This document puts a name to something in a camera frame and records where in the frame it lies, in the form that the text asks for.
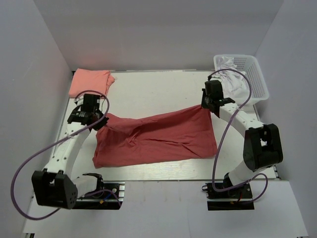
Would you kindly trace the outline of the white plastic basket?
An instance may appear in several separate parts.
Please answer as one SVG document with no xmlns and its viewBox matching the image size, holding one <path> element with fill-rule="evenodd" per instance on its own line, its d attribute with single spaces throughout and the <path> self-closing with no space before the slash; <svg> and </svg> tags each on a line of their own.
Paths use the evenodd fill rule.
<svg viewBox="0 0 317 238">
<path fill-rule="evenodd" d="M 214 68 L 217 71 L 216 60 L 219 57 L 234 57 L 234 64 L 237 65 L 238 71 L 241 72 L 252 93 L 248 105 L 254 105 L 257 102 L 265 101 L 269 98 L 269 92 L 257 59 L 251 55 L 216 55 L 213 57 Z"/>
</svg>

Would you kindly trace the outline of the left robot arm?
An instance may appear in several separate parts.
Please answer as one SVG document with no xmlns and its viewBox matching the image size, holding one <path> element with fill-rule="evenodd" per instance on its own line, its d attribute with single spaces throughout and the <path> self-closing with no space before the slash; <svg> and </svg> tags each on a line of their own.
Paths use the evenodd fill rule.
<svg viewBox="0 0 317 238">
<path fill-rule="evenodd" d="M 85 90 L 75 97 L 65 136 L 42 171 L 32 174 L 32 185 L 37 204 L 54 208 L 72 209 L 78 198 L 91 194 L 99 198 L 104 194 L 102 176 L 85 173 L 71 179 L 77 156 L 92 130 L 107 124 L 106 114 L 100 110 L 100 99 L 105 95 L 95 90 Z"/>
</svg>

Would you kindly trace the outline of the white crumpled t-shirt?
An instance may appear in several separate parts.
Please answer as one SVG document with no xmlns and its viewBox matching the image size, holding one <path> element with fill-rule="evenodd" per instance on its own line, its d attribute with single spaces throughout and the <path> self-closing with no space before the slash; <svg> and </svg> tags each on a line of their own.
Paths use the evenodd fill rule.
<svg viewBox="0 0 317 238">
<path fill-rule="evenodd" d="M 225 68 L 238 70 L 237 65 L 234 64 L 234 57 L 219 57 L 216 60 L 216 67 L 217 70 Z M 224 70 L 216 73 L 214 77 L 221 82 L 225 98 L 231 98 L 237 104 L 242 104 L 249 96 L 249 87 L 242 75 Z"/>
</svg>

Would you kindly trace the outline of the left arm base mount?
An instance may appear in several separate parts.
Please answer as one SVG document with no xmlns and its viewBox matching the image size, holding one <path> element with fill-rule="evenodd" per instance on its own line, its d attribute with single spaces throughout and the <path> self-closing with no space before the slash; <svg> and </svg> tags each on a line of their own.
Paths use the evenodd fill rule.
<svg viewBox="0 0 317 238">
<path fill-rule="evenodd" d="M 119 210 L 124 199 L 125 182 L 107 181 L 104 182 L 101 192 L 78 198 L 74 210 Z"/>
</svg>

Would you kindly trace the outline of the red t-shirt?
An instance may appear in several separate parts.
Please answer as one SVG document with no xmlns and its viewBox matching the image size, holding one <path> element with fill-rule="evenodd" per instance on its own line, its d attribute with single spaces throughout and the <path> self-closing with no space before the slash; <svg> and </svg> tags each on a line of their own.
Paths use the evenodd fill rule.
<svg viewBox="0 0 317 238">
<path fill-rule="evenodd" d="M 205 159 L 217 152 L 211 114 L 200 105 L 141 119 L 107 117 L 96 134 L 97 169 Z"/>
</svg>

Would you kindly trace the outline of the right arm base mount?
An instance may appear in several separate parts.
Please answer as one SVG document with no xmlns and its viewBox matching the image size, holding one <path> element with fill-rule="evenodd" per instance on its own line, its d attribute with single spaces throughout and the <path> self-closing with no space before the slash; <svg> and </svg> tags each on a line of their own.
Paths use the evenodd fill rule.
<svg viewBox="0 0 317 238">
<path fill-rule="evenodd" d="M 212 183 L 202 186 L 207 194 L 207 207 L 209 211 L 238 211 L 254 210 L 253 194 L 249 184 L 229 191 L 217 192 Z"/>
</svg>

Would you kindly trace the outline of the folded salmon t-shirt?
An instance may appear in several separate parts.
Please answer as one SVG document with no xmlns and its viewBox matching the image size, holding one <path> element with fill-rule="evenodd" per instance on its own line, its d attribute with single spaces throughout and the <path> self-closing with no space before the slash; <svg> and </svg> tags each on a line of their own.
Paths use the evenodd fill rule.
<svg viewBox="0 0 317 238">
<path fill-rule="evenodd" d="M 114 82 L 115 78 L 108 70 L 78 68 L 73 75 L 68 95 L 70 98 L 75 98 L 80 92 L 85 90 L 94 90 L 107 95 L 110 86 Z"/>
</svg>

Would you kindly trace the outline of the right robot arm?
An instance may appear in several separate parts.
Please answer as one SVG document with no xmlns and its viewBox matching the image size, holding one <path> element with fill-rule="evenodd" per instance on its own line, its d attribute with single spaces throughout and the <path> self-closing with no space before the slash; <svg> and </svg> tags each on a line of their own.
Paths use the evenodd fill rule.
<svg viewBox="0 0 317 238">
<path fill-rule="evenodd" d="M 206 81 L 203 89 L 202 107 L 210 110 L 219 119 L 227 122 L 224 134 L 233 127 L 244 138 L 243 161 L 223 179 L 223 187 L 212 188 L 234 198 L 242 186 L 260 175 L 260 172 L 283 161 L 283 152 L 278 127 L 264 124 L 242 110 L 231 98 L 223 96 L 222 84 L 218 80 Z"/>
</svg>

